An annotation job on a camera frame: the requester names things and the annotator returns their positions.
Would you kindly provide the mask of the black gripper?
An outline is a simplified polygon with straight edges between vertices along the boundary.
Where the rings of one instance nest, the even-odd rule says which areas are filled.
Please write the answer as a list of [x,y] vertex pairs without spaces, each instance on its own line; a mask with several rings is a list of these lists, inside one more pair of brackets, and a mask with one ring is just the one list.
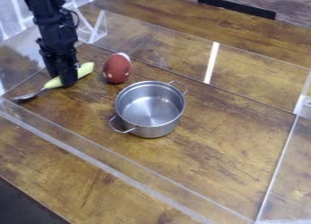
[[41,26],[38,32],[35,43],[47,74],[60,76],[61,85],[69,87],[77,81],[76,31],[66,26]]

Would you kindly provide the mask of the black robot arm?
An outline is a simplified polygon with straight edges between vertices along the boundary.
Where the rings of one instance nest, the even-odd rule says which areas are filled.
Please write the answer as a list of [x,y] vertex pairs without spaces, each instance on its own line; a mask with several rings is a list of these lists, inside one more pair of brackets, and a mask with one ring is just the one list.
[[39,32],[35,43],[50,77],[60,77],[61,85],[69,87],[77,81],[74,43],[77,34],[72,11],[62,7],[65,0],[23,0],[33,14]]

